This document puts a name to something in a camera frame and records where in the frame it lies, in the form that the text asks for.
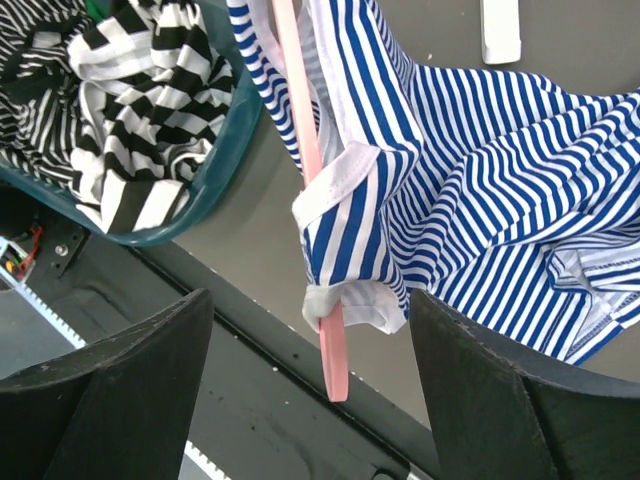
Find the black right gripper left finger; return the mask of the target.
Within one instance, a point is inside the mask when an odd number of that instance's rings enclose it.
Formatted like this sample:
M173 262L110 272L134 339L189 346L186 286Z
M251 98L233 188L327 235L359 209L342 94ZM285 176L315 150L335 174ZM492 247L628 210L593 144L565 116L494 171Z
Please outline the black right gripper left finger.
M1 382L4 479L175 479L214 307L196 290L116 334Z

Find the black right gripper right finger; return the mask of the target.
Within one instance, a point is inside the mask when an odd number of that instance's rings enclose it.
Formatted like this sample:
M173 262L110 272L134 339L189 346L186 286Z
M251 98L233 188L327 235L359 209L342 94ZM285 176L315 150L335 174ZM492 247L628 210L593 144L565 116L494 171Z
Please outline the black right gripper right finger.
M548 357L422 291L409 324L442 478L638 478L638 383Z

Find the blue white striped tank top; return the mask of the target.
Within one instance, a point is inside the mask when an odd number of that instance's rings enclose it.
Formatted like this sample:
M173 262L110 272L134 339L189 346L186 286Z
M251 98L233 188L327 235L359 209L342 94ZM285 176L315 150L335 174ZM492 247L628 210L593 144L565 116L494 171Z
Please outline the blue white striped tank top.
M297 19L324 168L292 212L304 319L397 332L424 290L580 364L639 320L639 95L421 65L374 1Z

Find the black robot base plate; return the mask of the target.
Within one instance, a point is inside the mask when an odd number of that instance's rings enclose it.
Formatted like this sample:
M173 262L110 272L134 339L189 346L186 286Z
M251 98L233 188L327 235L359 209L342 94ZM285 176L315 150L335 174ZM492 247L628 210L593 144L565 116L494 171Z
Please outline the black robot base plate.
M47 363L197 289L215 317L182 472L196 479L436 479L429 429L350 377L331 405L319 353L174 243L117 244L1 188L1 373Z

